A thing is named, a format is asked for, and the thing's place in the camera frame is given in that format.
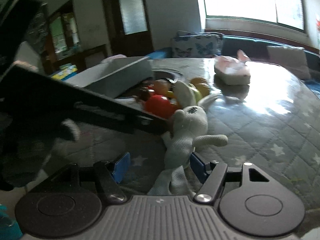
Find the grey knit gloved hand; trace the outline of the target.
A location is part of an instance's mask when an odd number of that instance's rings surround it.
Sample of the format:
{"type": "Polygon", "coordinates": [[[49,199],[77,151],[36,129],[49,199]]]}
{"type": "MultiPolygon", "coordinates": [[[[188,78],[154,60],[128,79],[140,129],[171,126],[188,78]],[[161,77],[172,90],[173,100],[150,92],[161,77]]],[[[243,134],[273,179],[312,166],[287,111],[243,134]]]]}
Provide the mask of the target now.
{"type": "Polygon", "coordinates": [[[79,126],[71,119],[66,119],[54,128],[53,146],[50,150],[51,155],[67,157],[69,155],[67,146],[80,139],[81,131],[79,126]]]}

